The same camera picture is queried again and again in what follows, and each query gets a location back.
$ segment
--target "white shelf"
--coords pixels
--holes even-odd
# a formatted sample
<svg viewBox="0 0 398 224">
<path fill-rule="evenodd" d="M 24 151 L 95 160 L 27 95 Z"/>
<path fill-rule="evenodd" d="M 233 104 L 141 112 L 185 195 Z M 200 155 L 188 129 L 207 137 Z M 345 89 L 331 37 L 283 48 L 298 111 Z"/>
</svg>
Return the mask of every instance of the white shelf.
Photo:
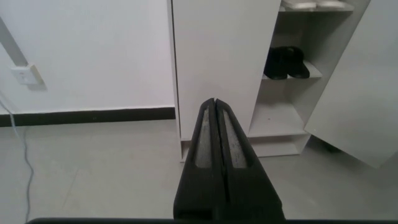
<svg viewBox="0 0 398 224">
<path fill-rule="evenodd" d="M 303 121 L 282 94 L 266 95 L 267 98 L 257 100 L 249 138 L 306 134 Z"/>
<path fill-rule="evenodd" d="M 317 7 L 315 9 L 291 9 L 289 7 L 280 6 L 279 12 L 352 12 L 355 7 L 345 2 L 345 7 L 342 9 L 333 9 L 327 7 Z"/>
<path fill-rule="evenodd" d="M 308 69 L 308 71 L 310 71 L 310 78 L 321 78 L 322 77 L 322 73 L 318 71 L 317 68 L 315 68 L 315 66 L 313 66 L 310 62 L 304 60 L 303 61 L 304 65 L 306 66 L 306 68 Z M 270 78 L 268 78 L 266 75 L 262 75 L 262 79 L 263 80 L 271 80 Z"/>
<path fill-rule="evenodd" d="M 257 157 L 300 154 L 290 136 L 249 139 Z"/>
</svg>

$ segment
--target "cable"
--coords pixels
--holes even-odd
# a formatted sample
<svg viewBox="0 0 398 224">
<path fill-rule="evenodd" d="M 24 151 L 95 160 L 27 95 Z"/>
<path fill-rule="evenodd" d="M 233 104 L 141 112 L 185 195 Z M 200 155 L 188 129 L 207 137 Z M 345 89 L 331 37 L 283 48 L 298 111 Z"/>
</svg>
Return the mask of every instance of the cable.
<svg viewBox="0 0 398 224">
<path fill-rule="evenodd" d="M 9 111 L 9 109 L 4 105 L 4 103 L 1 100 L 0 100 L 0 105 L 10 114 L 12 128 L 14 129 L 15 135 L 17 136 L 17 138 L 21 141 L 22 145 L 24 146 L 25 162 L 29 166 L 29 169 L 30 169 L 30 177 L 29 177 L 29 181 L 28 181 L 27 187 L 26 187 L 27 211 L 26 211 L 26 215 L 25 215 L 25 222 L 27 223 L 27 221 L 29 219 L 29 215 L 30 215 L 30 185 L 32 183 L 34 170 L 33 170 L 33 167 L 32 167 L 32 165 L 30 164 L 30 162 L 29 162 L 29 160 L 27 158 L 27 144 L 26 144 L 25 134 L 23 135 L 23 138 L 19 135 L 19 133 L 17 131 L 17 127 L 15 125 L 15 120 L 14 120 L 13 113 L 11 113 L 11 111 Z"/>
</svg>

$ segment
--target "wall socket plate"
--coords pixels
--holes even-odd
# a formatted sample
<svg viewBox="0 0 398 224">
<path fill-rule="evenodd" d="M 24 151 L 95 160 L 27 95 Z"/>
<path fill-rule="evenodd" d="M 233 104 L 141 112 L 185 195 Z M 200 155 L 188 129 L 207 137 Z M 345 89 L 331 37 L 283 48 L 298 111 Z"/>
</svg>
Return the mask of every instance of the wall socket plate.
<svg viewBox="0 0 398 224">
<path fill-rule="evenodd" d="M 11 72 L 20 84 L 39 85 L 43 83 L 36 66 L 33 64 L 29 64 L 26 67 L 13 67 L 11 68 Z"/>
</svg>

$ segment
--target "black slipper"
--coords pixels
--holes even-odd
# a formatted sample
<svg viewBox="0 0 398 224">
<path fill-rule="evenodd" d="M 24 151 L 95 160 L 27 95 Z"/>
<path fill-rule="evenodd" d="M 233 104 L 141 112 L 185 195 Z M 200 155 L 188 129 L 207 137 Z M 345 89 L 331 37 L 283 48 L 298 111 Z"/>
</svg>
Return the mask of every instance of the black slipper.
<svg viewBox="0 0 398 224">
<path fill-rule="evenodd" d="M 283 80 L 287 78 L 287 72 L 282 64 L 282 54 L 280 50 L 270 48 L 264 74 L 272 80 Z"/>
<path fill-rule="evenodd" d="M 304 53 L 298 47 L 284 47 L 284 66 L 287 74 L 294 78 L 309 78 L 310 71 L 304 65 Z"/>
</svg>

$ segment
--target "gray tile floor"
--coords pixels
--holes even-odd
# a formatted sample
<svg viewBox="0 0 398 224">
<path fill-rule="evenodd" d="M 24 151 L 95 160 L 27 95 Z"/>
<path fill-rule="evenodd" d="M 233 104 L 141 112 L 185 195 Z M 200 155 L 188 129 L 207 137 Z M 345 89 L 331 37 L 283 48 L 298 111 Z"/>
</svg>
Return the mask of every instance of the gray tile floor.
<svg viewBox="0 0 398 224">
<path fill-rule="evenodd" d="M 37 217 L 172 218 L 183 164 L 175 121 L 66 124 L 26 131 Z M 373 169 L 316 140 L 262 165 L 287 218 L 398 219 L 398 156 Z M 23 223 L 29 170 L 11 128 L 0 128 L 0 220 Z"/>
</svg>

